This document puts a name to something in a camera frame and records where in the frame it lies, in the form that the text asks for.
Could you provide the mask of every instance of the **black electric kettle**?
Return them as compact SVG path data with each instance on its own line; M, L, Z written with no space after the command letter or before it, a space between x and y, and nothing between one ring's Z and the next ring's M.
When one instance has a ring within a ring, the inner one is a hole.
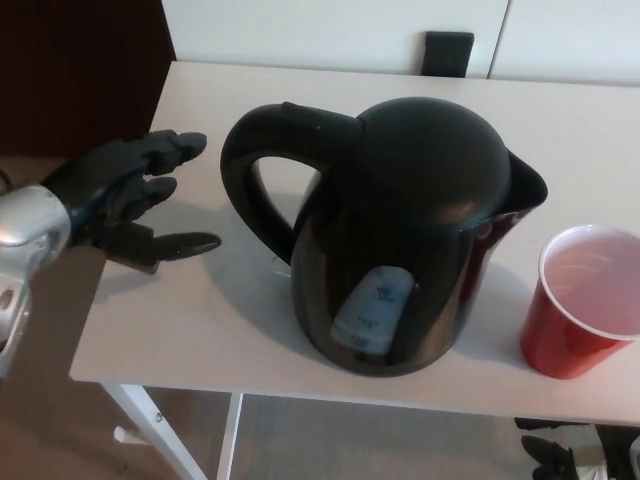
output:
M318 170L293 228L267 196L261 157ZM353 118L291 103L242 117L222 180L249 228L290 263L311 343L365 375L409 373L455 342L483 265L547 187L480 116L403 98Z

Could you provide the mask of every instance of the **kettle lid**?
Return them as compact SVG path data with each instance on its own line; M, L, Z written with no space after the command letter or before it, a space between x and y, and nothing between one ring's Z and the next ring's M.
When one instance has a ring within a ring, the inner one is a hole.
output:
M412 97L381 103L358 118L363 136L335 173L345 199L369 218L460 230L493 216L504 202L509 152L471 110Z

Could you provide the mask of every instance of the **cup rim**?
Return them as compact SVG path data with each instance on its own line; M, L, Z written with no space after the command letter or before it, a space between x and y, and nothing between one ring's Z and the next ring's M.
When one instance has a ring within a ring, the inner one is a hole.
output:
M549 240L547 240L547 243L545 243L544 247L542 248L542 252L540 253L540 258L538 259L538 277L540 279L540 282L542 283L542 287L544 288L545 293L547 294L547 297L551 300L553 305L558 310L560 310L560 312L566 318L571 320L573 323L578 325L580 328L583 328L583 329L587 330L588 332L593 333L594 335L598 335L599 337L609 338L609 339L612 339L612 340L626 340L626 341L640 340L640 333L637 333L635 335L618 335L618 334L615 334L615 333L604 332L602 330L598 330L597 328L592 327L591 325L587 325L586 323L578 320L577 317L575 317L566 308L564 308L560 304L560 302L558 301L556 296L553 294L553 292L551 291L551 288L549 287L549 284L547 283L547 279L546 279L546 277L544 275L544 270L545 270L544 266L545 266L545 263L546 263L546 260L547 260L547 256L549 254L549 250L562 237L566 237L567 235L571 235L572 233L575 233L575 232L581 231L581 230L599 230L599 231L602 231L602 232L615 233L615 234L618 234L618 235L622 235L622 236L627 237L630 240L634 241L635 243L638 244L638 247L640 247L640 238L636 237L635 235L633 235L633 234L631 234L629 232L625 232L624 230L619 230L619 229L613 228L613 227L606 227L604 225L585 224L585 225L577 225L577 226L574 226L574 227L569 227L569 228L566 228L566 229L562 230L561 232L555 234L553 237L551 237Z

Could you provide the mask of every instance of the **kettle label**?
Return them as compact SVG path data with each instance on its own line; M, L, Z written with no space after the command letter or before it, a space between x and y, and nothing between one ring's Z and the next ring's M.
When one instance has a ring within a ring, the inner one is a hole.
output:
M413 285L413 275L403 268L370 270L342 304L331 336L362 353L387 354Z

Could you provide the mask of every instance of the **red plastic cup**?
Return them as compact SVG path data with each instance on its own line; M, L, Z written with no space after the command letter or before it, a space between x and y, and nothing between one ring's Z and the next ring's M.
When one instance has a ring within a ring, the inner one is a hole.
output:
M529 365L574 378L640 338L640 239L607 227L549 240L520 347Z

